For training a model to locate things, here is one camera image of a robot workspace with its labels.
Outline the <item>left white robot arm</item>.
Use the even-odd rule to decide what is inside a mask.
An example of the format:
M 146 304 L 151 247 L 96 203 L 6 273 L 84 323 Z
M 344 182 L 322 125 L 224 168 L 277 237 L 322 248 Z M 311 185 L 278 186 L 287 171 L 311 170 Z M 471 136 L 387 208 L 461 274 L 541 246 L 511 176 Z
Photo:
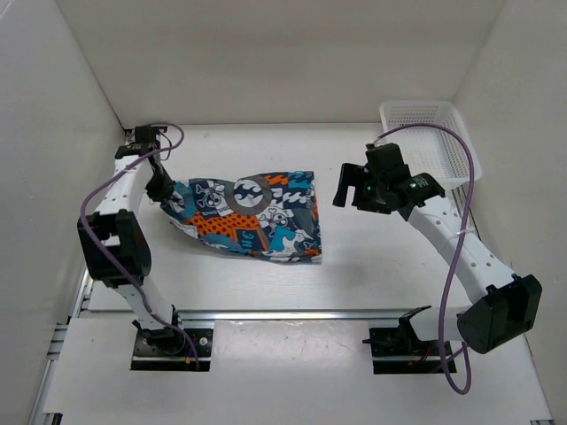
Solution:
M 113 176 L 82 201 L 77 230 L 90 277 L 128 303 L 148 345 L 172 356 L 186 347 L 186 334 L 151 280 L 151 250 L 137 219 L 143 197 L 160 204 L 179 200 L 161 159 L 177 146 L 168 128 L 153 123 L 130 132 L 114 155 Z

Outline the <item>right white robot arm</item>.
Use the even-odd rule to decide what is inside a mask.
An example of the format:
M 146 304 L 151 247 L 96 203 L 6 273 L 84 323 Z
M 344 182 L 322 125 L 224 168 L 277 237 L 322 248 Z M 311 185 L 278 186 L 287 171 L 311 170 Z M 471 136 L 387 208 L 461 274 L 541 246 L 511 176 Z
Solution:
M 370 213 L 398 213 L 435 248 L 464 287 L 469 304 L 418 307 L 400 319 L 400 348 L 417 354 L 434 338 L 467 344 L 486 354 L 531 330 L 535 324 L 542 286 L 535 276 L 521 276 L 501 262 L 480 239 L 462 228 L 444 188 L 427 173 L 411 174 L 394 143 L 366 150 L 365 165 L 341 166 L 337 207 L 352 205 Z

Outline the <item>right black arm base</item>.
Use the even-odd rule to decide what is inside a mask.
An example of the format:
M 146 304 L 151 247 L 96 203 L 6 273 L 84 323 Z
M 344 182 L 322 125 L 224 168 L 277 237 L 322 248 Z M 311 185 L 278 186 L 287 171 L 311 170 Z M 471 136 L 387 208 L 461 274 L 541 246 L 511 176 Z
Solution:
M 437 341 L 405 344 L 397 328 L 370 328 L 361 342 L 370 347 L 374 375 L 443 373 Z

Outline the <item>colourful patterned shorts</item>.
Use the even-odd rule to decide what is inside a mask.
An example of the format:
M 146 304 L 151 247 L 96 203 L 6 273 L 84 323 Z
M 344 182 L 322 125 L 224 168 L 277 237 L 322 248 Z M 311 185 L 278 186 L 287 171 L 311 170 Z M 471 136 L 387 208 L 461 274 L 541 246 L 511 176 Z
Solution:
M 176 182 L 160 208 L 184 234 L 211 248 L 272 262 L 322 259 L 312 171 Z

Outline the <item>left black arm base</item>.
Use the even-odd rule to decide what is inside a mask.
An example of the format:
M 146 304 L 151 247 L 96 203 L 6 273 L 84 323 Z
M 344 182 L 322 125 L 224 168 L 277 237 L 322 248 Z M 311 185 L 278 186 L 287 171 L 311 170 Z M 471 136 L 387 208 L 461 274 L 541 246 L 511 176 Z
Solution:
M 187 334 L 192 341 L 197 354 L 194 354 L 190 344 L 178 336 L 173 344 L 161 348 L 136 332 L 130 369 L 133 371 L 165 371 L 165 372 L 208 372 L 214 345 L 214 330 L 212 328 L 188 328 Z

